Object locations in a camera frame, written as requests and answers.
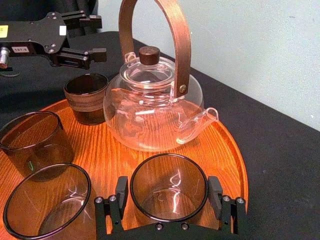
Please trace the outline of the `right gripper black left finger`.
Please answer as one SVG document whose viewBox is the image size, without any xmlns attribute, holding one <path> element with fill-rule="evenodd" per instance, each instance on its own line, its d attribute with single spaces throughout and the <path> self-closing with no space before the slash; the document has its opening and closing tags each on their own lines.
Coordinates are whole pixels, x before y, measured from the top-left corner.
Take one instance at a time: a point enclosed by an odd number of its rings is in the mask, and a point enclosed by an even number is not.
<svg viewBox="0 0 320 240">
<path fill-rule="evenodd" d="M 123 232 L 122 219 L 128 199 L 128 177 L 120 176 L 115 187 L 115 194 L 108 198 L 98 196 L 94 199 L 96 235 L 107 235 L 107 216 L 110 216 L 111 234 Z"/>
</svg>

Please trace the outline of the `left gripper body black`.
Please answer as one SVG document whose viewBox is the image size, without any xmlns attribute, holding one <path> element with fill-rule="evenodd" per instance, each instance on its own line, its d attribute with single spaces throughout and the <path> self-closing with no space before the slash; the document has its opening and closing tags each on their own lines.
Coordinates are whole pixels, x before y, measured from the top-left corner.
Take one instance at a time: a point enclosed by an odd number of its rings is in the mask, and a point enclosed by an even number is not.
<svg viewBox="0 0 320 240">
<path fill-rule="evenodd" d="M 49 12 L 37 21 L 0 22 L 0 65 L 10 57 L 45 57 L 58 53 L 67 39 L 67 26 L 58 12 Z"/>
</svg>

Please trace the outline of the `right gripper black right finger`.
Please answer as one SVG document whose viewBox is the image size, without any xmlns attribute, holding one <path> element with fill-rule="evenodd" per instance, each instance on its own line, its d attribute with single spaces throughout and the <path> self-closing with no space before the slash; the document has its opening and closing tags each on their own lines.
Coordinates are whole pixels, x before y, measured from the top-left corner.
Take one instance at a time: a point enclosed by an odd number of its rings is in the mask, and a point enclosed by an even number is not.
<svg viewBox="0 0 320 240">
<path fill-rule="evenodd" d="M 213 208 L 215 218 L 219 221 L 219 233 L 222 235 L 246 235 L 248 219 L 246 200 L 242 197 L 232 199 L 223 194 L 218 177 L 208 177 L 208 200 Z"/>
</svg>

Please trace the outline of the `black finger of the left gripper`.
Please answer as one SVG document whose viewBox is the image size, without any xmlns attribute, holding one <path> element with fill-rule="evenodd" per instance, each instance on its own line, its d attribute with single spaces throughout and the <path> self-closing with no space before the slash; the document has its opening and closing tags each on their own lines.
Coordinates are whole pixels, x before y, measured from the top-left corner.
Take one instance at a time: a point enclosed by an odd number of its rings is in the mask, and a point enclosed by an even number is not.
<svg viewBox="0 0 320 240">
<path fill-rule="evenodd" d="M 51 54 L 51 62 L 55 67 L 66 66 L 88 70 L 91 62 L 101 63 L 106 61 L 106 48 L 77 50 L 73 48 L 62 47 L 59 52 Z"/>
<path fill-rule="evenodd" d="M 68 30 L 74 30 L 81 27 L 102 28 L 102 17 L 100 15 L 87 16 L 83 10 L 62 13 L 61 17 Z"/>
</svg>

